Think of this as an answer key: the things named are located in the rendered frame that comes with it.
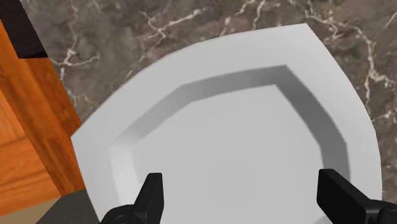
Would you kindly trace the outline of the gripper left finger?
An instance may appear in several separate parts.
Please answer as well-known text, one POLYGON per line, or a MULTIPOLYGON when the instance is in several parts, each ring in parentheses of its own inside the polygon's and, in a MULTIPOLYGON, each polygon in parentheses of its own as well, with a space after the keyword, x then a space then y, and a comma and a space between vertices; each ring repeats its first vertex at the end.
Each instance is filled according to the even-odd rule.
POLYGON ((149 173, 134 204, 110 209, 99 224, 160 224, 163 211, 162 174, 149 173))

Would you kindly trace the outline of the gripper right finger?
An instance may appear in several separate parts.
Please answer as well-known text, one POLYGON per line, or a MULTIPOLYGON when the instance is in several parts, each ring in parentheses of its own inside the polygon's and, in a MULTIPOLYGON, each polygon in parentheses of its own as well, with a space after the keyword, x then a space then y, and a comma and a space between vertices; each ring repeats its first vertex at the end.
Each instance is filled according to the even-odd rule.
POLYGON ((368 198, 334 169, 319 170, 316 202, 333 224, 397 224, 397 204, 368 198))

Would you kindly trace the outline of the white plate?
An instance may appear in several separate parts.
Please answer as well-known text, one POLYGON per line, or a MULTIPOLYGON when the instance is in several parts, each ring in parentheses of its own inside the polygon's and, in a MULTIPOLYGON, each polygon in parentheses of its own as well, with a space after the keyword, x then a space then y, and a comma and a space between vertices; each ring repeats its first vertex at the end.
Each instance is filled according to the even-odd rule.
POLYGON ((376 133, 307 24, 229 34, 144 68, 73 134, 98 218, 164 181, 161 224, 330 224, 317 175, 382 197, 376 133))

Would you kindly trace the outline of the wooden cabinet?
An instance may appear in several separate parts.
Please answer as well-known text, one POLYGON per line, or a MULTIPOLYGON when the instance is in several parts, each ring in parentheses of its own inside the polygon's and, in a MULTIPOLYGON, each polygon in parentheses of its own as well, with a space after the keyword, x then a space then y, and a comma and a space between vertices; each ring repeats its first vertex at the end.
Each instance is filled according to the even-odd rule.
POLYGON ((0 21, 0 216, 84 189, 80 125, 50 59, 18 58, 0 21))

